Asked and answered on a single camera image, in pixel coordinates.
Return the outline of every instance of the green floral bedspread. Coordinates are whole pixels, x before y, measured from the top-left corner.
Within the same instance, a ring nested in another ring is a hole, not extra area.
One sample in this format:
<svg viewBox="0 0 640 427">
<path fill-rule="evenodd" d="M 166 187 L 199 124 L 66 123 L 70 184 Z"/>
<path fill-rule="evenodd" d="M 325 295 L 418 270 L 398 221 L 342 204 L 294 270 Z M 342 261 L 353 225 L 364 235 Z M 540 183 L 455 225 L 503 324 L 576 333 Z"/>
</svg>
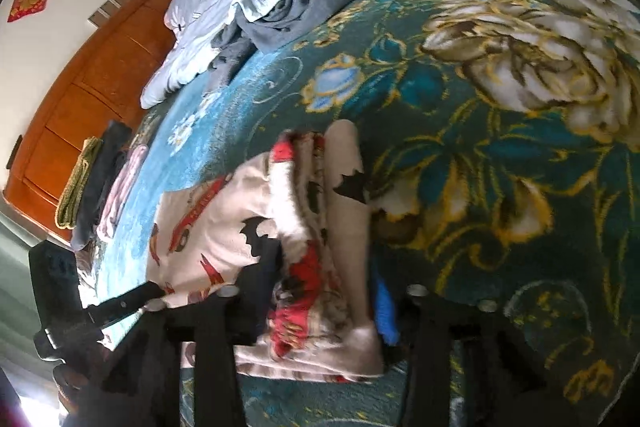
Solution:
<svg viewBox="0 0 640 427">
<path fill-rule="evenodd" d="M 392 291 L 497 301 L 594 425 L 640 351 L 637 14 L 631 0 L 356 0 L 244 68 L 212 106 L 225 160 L 206 175 L 284 128 L 353 120 Z M 248 421 L 392 425 L 399 371 L 243 379 Z"/>
</svg>

